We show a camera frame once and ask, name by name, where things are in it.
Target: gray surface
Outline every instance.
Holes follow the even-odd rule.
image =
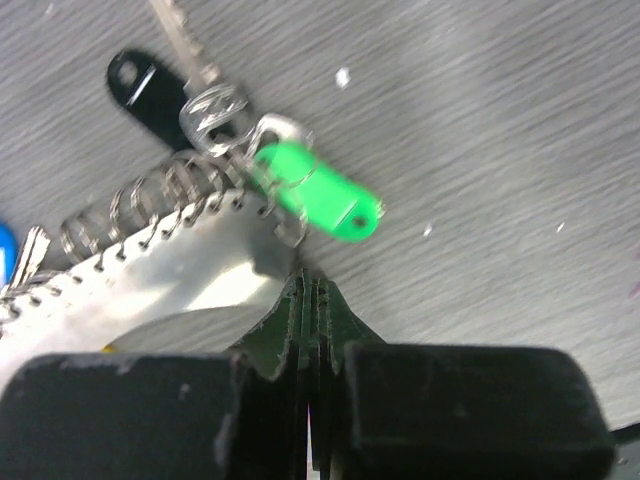
[[[612,425],[640,419],[636,0],[183,2],[228,77],[386,200],[370,241],[306,245],[357,314],[392,341],[566,349]],[[173,60],[150,7],[52,5],[0,2],[0,205],[20,234],[165,154],[103,87],[121,47]]]

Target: metal plate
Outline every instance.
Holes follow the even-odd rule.
[[[106,250],[104,271],[94,269],[93,257],[50,281],[62,294],[44,286],[16,300],[22,314],[3,325],[0,339],[0,386],[27,359],[52,352],[86,352],[102,348],[143,325],[183,312],[252,305],[266,313],[278,298],[293,266],[295,250],[273,233],[276,220],[262,220],[265,201],[247,193],[237,209],[237,192],[227,191],[217,213],[205,210],[192,227],[183,223],[168,239],[160,231],[176,214],[165,217],[149,248],[141,251],[150,229],[125,241],[126,260],[119,245]],[[211,204],[218,195],[209,197]],[[82,279],[74,281],[72,276]]]

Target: bunch of keys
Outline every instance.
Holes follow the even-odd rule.
[[[256,117],[247,97],[236,85],[221,80],[220,69],[206,59],[203,47],[188,31],[186,15],[173,0],[149,1],[180,61],[186,95],[180,98],[166,67],[151,56],[145,59],[142,52],[127,51],[114,59],[108,73],[116,101],[174,149],[192,146],[205,155],[229,157],[280,206],[328,235],[346,242],[368,238],[384,214],[382,201],[320,160],[311,151],[309,129],[273,113]],[[136,56],[144,65],[138,70],[144,73],[125,94],[112,70]],[[144,107],[136,105],[143,95],[161,93],[152,85],[162,81],[165,90],[166,84],[171,90],[168,96],[162,93],[169,99],[164,105],[172,102],[166,111],[160,111],[157,99],[148,98]],[[184,104],[176,112],[181,101]],[[264,145],[268,135],[278,141]]]

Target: key tag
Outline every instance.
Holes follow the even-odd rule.
[[[338,240],[360,242],[378,228],[384,204],[295,141],[272,143],[254,155],[254,172],[276,179],[278,203],[297,213],[303,205],[308,222]]]
[[[0,224],[0,286],[9,283],[18,256],[16,238],[5,225]]]

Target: green plastic tag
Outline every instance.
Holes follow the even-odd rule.
[[[384,213],[382,201],[320,161],[304,145],[267,145],[256,153],[255,161],[277,182],[278,202],[295,214],[303,209],[309,223],[329,235],[359,242],[378,227]]]

